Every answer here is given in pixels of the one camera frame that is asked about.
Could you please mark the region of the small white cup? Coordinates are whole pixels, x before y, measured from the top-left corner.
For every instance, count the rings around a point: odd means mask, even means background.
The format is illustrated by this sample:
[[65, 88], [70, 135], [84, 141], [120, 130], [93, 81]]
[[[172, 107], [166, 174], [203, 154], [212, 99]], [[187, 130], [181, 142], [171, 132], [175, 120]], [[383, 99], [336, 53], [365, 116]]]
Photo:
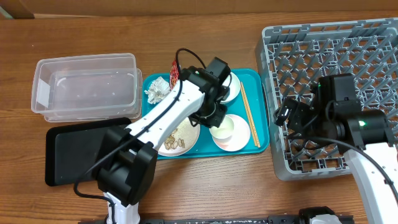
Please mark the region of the small white cup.
[[210, 128], [211, 135], [217, 139], [229, 138], [233, 134], [233, 131], [234, 131], [234, 121], [229, 115], [226, 115], [223, 118], [218, 128], [217, 127]]

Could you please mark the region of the pink bowl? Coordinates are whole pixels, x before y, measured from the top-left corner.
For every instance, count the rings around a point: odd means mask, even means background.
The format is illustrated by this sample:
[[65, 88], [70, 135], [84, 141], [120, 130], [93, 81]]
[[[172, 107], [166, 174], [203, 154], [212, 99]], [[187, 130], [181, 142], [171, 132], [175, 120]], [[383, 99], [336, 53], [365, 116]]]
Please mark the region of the pink bowl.
[[251, 131], [248, 123], [240, 116], [227, 114], [234, 121], [233, 134], [226, 139], [213, 138], [215, 144], [224, 151], [234, 152], [244, 148], [251, 138]]

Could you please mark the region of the white bowl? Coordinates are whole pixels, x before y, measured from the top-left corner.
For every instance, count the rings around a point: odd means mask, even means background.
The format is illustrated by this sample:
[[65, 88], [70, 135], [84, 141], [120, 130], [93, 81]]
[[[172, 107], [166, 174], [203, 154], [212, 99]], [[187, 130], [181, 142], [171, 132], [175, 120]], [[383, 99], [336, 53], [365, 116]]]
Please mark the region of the white bowl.
[[241, 89], [240, 80], [233, 72], [230, 73], [222, 85], [229, 87], [229, 93], [228, 96], [221, 101], [221, 104], [227, 104], [233, 101], [239, 95]]

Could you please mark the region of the red snack wrapper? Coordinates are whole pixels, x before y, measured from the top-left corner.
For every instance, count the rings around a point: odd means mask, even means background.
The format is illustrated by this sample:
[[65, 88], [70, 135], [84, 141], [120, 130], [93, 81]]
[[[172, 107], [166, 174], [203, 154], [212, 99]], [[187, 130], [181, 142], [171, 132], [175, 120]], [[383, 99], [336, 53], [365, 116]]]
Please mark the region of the red snack wrapper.
[[178, 82], [179, 69], [180, 69], [180, 67], [177, 65], [177, 60], [175, 59], [172, 62], [172, 67], [170, 69], [170, 74], [169, 74], [169, 85], [170, 85], [171, 90], [173, 90], [173, 88], [175, 87], [175, 85]]

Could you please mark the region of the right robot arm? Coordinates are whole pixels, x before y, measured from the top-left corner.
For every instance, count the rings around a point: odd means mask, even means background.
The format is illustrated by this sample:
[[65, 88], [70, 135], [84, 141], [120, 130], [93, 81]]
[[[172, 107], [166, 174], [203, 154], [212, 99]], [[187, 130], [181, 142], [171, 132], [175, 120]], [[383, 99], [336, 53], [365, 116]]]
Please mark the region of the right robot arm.
[[291, 139], [335, 144], [361, 194], [369, 223], [397, 223], [397, 149], [387, 116], [364, 111], [350, 73], [321, 77], [311, 104], [287, 98], [274, 113]]

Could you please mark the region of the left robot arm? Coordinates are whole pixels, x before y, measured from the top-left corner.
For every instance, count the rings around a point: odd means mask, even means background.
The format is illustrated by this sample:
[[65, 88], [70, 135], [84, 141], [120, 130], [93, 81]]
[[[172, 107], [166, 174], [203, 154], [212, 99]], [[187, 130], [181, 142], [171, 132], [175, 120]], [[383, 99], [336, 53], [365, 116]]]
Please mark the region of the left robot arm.
[[217, 57], [206, 68], [184, 68], [174, 89], [149, 113], [107, 130], [92, 171], [108, 202], [107, 223], [139, 223], [137, 206], [154, 179], [158, 150], [184, 119], [220, 126], [227, 111], [221, 100], [229, 92], [223, 82], [230, 73]]

